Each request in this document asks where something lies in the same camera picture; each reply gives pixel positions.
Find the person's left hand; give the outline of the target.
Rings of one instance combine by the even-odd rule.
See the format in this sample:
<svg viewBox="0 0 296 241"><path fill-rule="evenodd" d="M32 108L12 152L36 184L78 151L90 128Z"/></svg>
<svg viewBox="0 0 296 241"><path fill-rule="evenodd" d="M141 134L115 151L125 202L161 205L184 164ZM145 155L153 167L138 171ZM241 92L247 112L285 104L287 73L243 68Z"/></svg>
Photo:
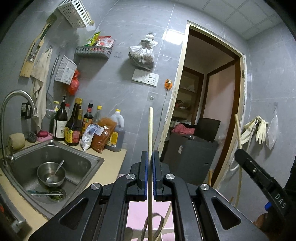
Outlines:
<svg viewBox="0 0 296 241"><path fill-rule="evenodd" d="M271 240L273 236L273 225L268 213L261 214L253 224L259 228Z"/></svg>

